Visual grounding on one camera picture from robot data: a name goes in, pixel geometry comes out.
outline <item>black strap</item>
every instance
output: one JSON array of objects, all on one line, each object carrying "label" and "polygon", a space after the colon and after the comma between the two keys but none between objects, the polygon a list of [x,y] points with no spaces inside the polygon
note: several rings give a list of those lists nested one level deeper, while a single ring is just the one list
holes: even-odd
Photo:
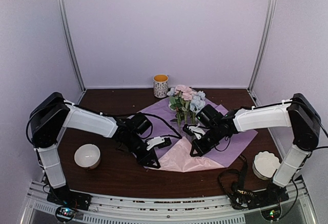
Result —
[{"label": "black strap", "polygon": [[[245,178],[248,169],[248,163],[246,157],[243,155],[239,155],[238,157],[243,161],[243,166],[241,171],[237,169],[227,169],[219,174],[217,177],[218,183],[224,193],[230,198],[232,208],[236,210],[246,209],[247,207],[242,206],[243,204],[248,205],[248,203],[254,198],[254,193],[250,190],[246,190],[244,188]],[[223,185],[221,178],[228,174],[236,174],[238,175],[238,181],[234,181],[231,184],[232,193],[229,192],[226,187]]]}]

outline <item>dark wood tabletop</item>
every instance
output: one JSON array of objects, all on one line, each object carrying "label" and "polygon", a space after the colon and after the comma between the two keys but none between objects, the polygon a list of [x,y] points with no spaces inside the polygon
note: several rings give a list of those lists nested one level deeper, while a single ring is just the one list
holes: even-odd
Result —
[{"label": "dark wood tabletop", "polygon": [[[207,98],[229,109],[251,106],[253,102],[246,90],[203,89]],[[80,105],[109,114],[137,112],[159,99],[152,89],[105,89],[88,90]],[[84,144],[95,144],[101,151],[100,165],[85,171],[74,162],[75,151]],[[71,189],[84,192],[124,197],[181,198],[202,197],[224,194],[217,183],[217,176],[225,169],[178,173],[147,170],[138,165],[135,157],[128,152],[117,151],[119,143],[88,132],[67,129],[58,151],[63,171]],[[279,156],[278,150],[267,129],[258,134],[243,151],[249,163],[245,188],[264,189],[268,182],[257,178],[252,171],[252,161],[259,151],[270,151]],[[236,159],[229,168],[240,170],[242,162]],[[236,180],[226,176],[226,186]]]}]

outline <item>purple cloth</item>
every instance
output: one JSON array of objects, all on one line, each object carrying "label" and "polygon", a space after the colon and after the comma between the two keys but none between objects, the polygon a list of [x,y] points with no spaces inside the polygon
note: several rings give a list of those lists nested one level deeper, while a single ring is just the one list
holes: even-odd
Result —
[{"label": "purple cloth", "polygon": [[[227,113],[227,109],[225,109],[222,105],[218,106],[208,99],[206,99],[206,104],[212,105],[217,111],[221,112],[223,115]],[[141,110],[141,112],[160,116],[179,132],[177,123],[170,122],[170,120],[175,118],[175,112],[170,110],[168,98],[162,99],[161,101],[148,106],[147,108]],[[167,134],[175,135],[175,133],[170,128],[168,128],[161,120],[149,116],[148,119],[152,122],[154,127],[151,137],[157,137]],[[146,131],[143,134],[143,136],[147,136],[149,132],[150,129]],[[256,134],[257,132],[255,130],[249,130],[243,133],[235,134],[231,138],[229,147],[224,152],[219,152],[215,149],[212,149],[209,153],[205,154],[204,156],[218,162],[224,167],[229,167],[233,163],[233,161],[236,160],[237,157],[243,152],[243,150],[250,144],[250,142],[253,140]],[[186,136],[186,134],[182,131],[182,126],[181,126],[181,135]],[[170,150],[170,148],[175,143],[178,142],[178,139],[171,138],[171,141],[172,141],[171,146],[162,149],[159,148],[155,149],[158,159],[160,159],[165,153],[167,153]],[[220,141],[220,144],[216,148],[218,150],[223,150],[224,148],[226,148],[227,143],[228,141],[222,139]]]}]

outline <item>cup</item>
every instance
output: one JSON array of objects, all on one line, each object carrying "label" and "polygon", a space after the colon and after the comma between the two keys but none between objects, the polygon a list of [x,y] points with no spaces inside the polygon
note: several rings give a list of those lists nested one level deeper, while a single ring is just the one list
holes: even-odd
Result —
[{"label": "cup", "polygon": [[166,97],[169,91],[169,77],[165,74],[154,76],[154,96],[158,98]]}]

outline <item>flower bouquet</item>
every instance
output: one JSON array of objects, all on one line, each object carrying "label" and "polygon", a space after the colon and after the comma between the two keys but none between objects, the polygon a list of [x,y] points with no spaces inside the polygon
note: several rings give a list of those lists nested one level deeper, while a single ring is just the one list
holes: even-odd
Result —
[{"label": "flower bouquet", "polygon": [[194,91],[190,87],[177,85],[167,93],[170,97],[169,108],[176,112],[178,126],[180,128],[182,120],[191,124],[196,124],[196,114],[205,106],[205,93]]}]

